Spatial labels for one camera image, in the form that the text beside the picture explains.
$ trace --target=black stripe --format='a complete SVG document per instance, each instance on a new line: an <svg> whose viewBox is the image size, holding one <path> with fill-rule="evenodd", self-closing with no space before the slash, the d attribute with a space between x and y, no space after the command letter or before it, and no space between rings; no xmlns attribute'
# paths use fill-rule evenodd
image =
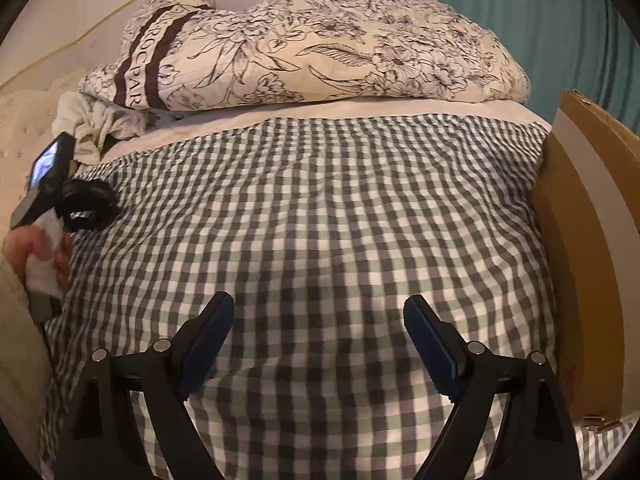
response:
<svg viewBox="0 0 640 480"><path fill-rule="evenodd" d="M166 7L160 7L158 10L156 10L156 12L154 12L151 15L151 18L146 20L146 23L140 28L140 31L139 31L138 35L131 42L131 45L129 47L129 57L127 57L127 59L125 59L124 62L120 65L120 68L116 72L116 75L115 75L115 78L114 78L115 83L116 83L116 95L113 98L113 102L116 103L117 105L120 105L120 106L126 106L127 105L126 104L127 85L126 85L126 83L124 81L124 75L127 73L127 70L129 70L129 68L131 68L131 61L133 60L133 53L138 48L138 45L140 44L140 40L142 39L142 36L145 35L145 32L148 31L149 27L151 27L151 25L153 25L153 22L155 20L157 20L160 16L162 16L168 10L173 9L175 7L175 5L176 4L173 4L173 5L170 5L170 6L166 6Z"/></svg>
<svg viewBox="0 0 640 480"><path fill-rule="evenodd" d="M149 108L155 108L156 110L167 110L166 104L160 98L158 93L158 72L160 70L160 62L162 58L169 52L171 44L174 42L175 37L184 27L184 24L188 22L194 14L199 11L194 10L189 14L185 14L183 17L175 20L164 32L162 39L156 44L156 49L151 57L151 62L145 66L145 94L146 102L149 104Z"/></svg>

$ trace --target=beige sleeve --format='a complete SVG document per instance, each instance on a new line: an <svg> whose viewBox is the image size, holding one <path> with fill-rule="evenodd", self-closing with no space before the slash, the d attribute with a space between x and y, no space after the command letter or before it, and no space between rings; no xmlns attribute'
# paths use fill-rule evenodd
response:
<svg viewBox="0 0 640 480"><path fill-rule="evenodd" d="M31 320L25 291L0 253L0 416L37 470L49 377L47 351Z"/></svg>

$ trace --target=curtain fold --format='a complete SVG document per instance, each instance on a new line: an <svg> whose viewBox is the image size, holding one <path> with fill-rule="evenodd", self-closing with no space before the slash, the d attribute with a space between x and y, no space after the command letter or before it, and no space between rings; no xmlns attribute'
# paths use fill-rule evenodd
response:
<svg viewBox="0 0 640 480"><path fill-rule="evenodd" d="M493 30L529 74L527 107L552 122L575 88L640 134L640 46L609 0L440 0Z"/></svg>

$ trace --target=gingham fabric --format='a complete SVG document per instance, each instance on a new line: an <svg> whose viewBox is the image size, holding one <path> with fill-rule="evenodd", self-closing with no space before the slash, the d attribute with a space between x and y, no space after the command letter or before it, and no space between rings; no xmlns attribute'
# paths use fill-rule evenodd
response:
<svg viewBox="0 0 640 480"><path fill-rule="evenodd" d="M94 349L144 351L226 290L236 322L188 401L223 475L411 479L450 404L402 325L408 296L423 294L494 352L552 356L549 275L527 201L545 135L449 115L279 118L92 169L84 177L109 182L123 213L76 236L72 288L47 327L64 404ZM152 468L167 478L134 401ZM48 460L61 403L50 395ZM625 431L581 439L587 476Z"/></svg>

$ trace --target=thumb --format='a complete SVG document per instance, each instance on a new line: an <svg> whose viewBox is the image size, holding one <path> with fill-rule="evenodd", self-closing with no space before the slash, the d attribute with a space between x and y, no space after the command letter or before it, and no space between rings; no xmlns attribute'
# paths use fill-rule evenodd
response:
<svg viewBox="0 0 640 480"><path fill-rule="evenodd" d="M43 262L51 259L51 248L49 241L42 229L36 226L31 227L31 252Z"/></svg>

